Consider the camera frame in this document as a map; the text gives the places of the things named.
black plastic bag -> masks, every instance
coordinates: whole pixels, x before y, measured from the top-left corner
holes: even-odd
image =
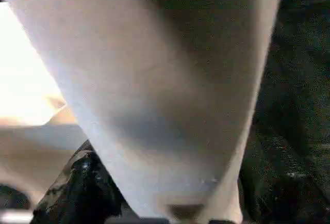
[[[124,198],[87,140],[34,210],[31,224],[103,224]]]

